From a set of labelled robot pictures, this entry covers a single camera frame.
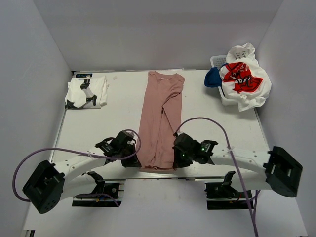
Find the pink t shirt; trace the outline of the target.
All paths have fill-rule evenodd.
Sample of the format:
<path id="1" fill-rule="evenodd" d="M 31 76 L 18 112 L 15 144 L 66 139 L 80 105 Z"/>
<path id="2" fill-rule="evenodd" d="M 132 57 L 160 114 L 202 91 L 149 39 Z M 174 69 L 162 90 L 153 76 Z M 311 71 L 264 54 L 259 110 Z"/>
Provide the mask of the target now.
<path id="1" fill-rule="evenodd" d="M 173 134 L 181 123 L 184 82 L 180 74 L 148 72 L 138 132 L 141 145 L 137 156 L 143 169 L 173 167 Z"/>

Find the blue t shirt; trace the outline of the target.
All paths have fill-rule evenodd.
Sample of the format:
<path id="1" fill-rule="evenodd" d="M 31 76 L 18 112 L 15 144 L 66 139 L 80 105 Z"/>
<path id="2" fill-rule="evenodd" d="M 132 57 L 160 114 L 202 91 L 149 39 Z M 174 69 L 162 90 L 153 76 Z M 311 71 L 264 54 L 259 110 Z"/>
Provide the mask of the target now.
<path id="1" fill-rule="evenodd" d="M 204 85 L 210 88 L 216 88 L 222 86 L 222 79 L 217 67 L 212 67 L 205 75 Z"/>

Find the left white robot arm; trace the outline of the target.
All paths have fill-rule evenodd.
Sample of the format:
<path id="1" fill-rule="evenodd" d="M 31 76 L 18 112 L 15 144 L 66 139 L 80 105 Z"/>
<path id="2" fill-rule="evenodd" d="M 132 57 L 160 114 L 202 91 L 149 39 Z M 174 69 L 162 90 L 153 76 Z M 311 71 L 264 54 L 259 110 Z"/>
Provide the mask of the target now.
<path id="1" fill-rule="evenodd" d="M 117 160 L 125 168 L 139 168 L 137 154 L 141 146 L 139 135 L 125 129 L 86 152 L 73 151 L 72 158 L 54 163 L 40 162 L 22 191 L 40 214 L 48 213 L 67 198 L 90 202 L 92 206 L 119 207 L 119 188 L 123 182 L 114 178 L 106 181 L 94 169 Z"/>

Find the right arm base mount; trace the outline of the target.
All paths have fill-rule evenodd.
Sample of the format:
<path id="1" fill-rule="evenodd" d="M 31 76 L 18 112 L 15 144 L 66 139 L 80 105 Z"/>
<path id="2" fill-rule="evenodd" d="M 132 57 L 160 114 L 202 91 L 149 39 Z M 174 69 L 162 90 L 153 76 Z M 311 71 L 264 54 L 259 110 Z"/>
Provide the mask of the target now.
<path id="1" fill-rule="evenodd" d="M 248 209 L 246 197 L 222 183 L 205 183 L 206 203 L 208 210 L 246 210 Z"/>

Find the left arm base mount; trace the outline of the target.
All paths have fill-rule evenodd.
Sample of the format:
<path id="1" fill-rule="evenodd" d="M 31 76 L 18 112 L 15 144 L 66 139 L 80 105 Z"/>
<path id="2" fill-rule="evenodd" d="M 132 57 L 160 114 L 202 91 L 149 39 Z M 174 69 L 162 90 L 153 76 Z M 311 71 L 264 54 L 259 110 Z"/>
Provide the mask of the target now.
<path id="1" fill-rule="evenodd" d="M 105 180 L 81 185 L 73 195 L 72 207 L 114 207 L 121 205 L 125 180 Z"/>

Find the white red print t shirt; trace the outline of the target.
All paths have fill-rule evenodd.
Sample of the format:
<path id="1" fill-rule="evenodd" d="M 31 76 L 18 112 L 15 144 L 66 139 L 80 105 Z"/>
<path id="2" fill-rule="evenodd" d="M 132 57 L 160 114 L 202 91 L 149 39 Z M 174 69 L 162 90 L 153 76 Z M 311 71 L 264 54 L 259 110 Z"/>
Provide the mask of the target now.
<path id="1" fill-rule="evenodd" d="M 268 99 L 272 83 L 258 63 L 243 58 L 219 70 L 225 98 L 237 102 L 240 112 L 261 107 Z"/>

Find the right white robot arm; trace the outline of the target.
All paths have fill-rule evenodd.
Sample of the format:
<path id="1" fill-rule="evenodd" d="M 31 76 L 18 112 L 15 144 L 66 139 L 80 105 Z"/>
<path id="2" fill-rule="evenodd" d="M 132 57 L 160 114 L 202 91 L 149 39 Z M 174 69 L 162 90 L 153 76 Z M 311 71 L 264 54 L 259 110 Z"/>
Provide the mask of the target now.
<path id="1" fill-rule="evenodd" d="M 188 167 L 193 162 L 227 165 L 247 172 L 228 172 L 219 191 L 229 197 L 243 190 L 273 190 L 288 198 L 297 196 L 302 165 L 284 148 L 274 146 L 268 152 L 229 149 L 216 141 L 198 142 L 182 133 L 174 141 L 174 168 Z"/>

